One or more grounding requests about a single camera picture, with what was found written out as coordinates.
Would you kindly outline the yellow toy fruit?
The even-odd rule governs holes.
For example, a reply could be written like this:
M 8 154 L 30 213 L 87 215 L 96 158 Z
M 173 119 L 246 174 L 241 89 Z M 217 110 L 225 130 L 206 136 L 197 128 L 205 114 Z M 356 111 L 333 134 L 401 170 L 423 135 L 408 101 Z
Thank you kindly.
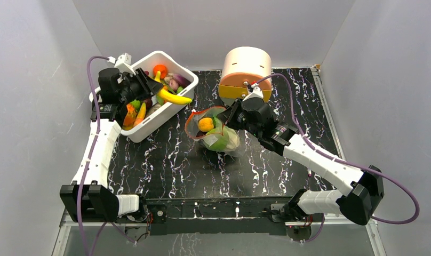
M 198 121 L 198 129 L 203 133 L 207 133 L 215 128 L 214 121 L 211 117 L 204 117 Z

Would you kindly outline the clear zip top bag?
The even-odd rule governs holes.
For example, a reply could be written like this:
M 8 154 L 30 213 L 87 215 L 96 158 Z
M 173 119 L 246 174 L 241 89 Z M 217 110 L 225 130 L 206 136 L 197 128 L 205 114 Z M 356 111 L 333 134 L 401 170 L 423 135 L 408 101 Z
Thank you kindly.
M 226 110 L 214 106 L 202 111 L 192 111 L 185 123 L 185 133 L 197 144 L 210 151 L 241 157 L 245 147 L 241 145 L 238 133 L 217 117 Z

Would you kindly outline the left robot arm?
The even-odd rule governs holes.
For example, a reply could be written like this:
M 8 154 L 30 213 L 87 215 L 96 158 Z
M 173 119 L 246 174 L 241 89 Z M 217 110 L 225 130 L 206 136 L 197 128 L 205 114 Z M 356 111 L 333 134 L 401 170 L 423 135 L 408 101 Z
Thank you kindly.
M 146 100 L 162 86 L 138 68 L 133 74 L 118 68 L 98 73 L 99 86 L 91 93 L 90 135 L 78 171 L 60 198 L 74 222 L 115 222 L 129 215 L 146 220 L 149 208 L 140 194 L 116 195 L 108 188 L 108 169 L 115 142 L 121 134 L 128 104 Z

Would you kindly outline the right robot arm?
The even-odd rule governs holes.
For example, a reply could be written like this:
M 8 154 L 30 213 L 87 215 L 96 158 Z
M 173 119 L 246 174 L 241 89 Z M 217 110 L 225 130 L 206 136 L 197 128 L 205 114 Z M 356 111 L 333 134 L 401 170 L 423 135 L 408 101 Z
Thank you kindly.
M 325 157 L 326 150 L 306 142 L 296 127 L 277 121 L 269 104 L 259 98 L 237 99 L 217 118 L 233 130 L 251 133 L 265 149 L 309 168 L 334 186 L 327 191 L 299 190 L 281 210 L 283 217 L 303 221 L 315 213 L 342 214 L 364 226 L 384 197 L 379 175 L 341 164 L 337 156 Z

